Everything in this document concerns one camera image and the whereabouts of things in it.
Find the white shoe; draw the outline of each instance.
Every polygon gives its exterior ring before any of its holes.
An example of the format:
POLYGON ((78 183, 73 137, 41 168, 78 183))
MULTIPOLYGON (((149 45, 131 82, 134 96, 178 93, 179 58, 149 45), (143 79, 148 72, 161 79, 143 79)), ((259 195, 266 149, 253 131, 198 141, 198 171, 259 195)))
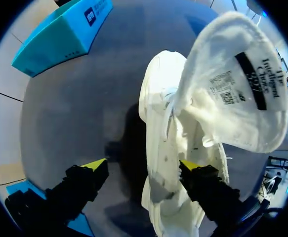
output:
POLYGON ((142 206, 162 236, 196 236, 204 212, 180 184, 179 160, 211 164, 228 180, 221 142, 268 153, 288 126, 288 90, 276 51, 247 17, 226 13, 199 34, 187 60, 150 62, 139 115, 147 124, 142 206))
POLYGON ((212 164, 228 182, 222 145, 205 148, 202 128, 190 114, 171 118, 169 128, 164 130, 185 61, 177 52, 156 55, 148 65, 140 92, 139 115, 147 124, 148 166, 142 206, 149 211, 159 237, 195 237, 205 215, 197 202, 191 202, 179 181, 179 159, 212 164))

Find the gray floor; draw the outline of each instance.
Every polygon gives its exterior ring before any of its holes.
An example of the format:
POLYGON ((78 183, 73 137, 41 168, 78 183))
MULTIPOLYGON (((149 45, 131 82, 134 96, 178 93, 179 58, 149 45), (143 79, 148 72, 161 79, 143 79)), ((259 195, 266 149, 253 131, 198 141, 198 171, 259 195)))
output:
MULTIPOLYGON (((84 209, 97 237, 154 236, 138 206, 145 178, 145 124, 136 110, 149 61, 164 49, 187 56, 216 17, 187 0, 114 0, 90 53, 31 79, 21 120, 27 177, 52 188, 73 164, 109 157, 110 177, 84 209)), ((247 197, 266 161, 225 146, 231 185, 247 197)), ((201 236, 215 225, 204 220, 201 236)))

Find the shoe tongue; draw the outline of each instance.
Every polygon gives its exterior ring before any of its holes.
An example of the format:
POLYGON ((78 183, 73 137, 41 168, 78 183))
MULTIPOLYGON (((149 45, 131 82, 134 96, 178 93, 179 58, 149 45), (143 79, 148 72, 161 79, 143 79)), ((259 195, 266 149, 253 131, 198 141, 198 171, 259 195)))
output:
POLYGON ((267 153, 288 126, 288 88, 272 43, 246 16, 228 12, 198 36, 186 61, 174 112, 192 113, 206 146, 227 143, 267 153))

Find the blue shoe box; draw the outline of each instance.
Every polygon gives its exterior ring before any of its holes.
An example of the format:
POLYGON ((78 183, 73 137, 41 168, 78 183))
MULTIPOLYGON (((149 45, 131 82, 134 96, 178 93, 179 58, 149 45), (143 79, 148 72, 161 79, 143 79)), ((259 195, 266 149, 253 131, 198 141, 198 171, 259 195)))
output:
POLYGON ((71 0, 37 26, 12 66, 34 77, 59 63, 87 54, 112 8, 111 0, 71 0))

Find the blue box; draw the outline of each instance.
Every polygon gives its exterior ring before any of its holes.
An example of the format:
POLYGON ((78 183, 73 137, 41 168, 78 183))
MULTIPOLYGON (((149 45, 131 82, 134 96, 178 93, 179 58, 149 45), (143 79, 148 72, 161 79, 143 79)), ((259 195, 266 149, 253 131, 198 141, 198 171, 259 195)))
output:
POLYGON ((71 0, 33 30, 12 66, 34 77, 59 63, 87 54, 112 8, 111 0, 71 0))
MULTIPOLYGON (((46 199, 45 192, 37 188, 28 180, 25 180, 17 184, 12 184, 6 187, 6 190, 9 195, 19 190, 25 193, 28 189, 32 189, 33 192, 36 193, 38 196, 40 196, 43 199, 46 199)), ((75 231, 78 231, 86 236, 94 237, 94 234, 89 226, 88 220, 83 213, 80 213, 79 216, 75 220, 70 221, 67 227, 75 231)))

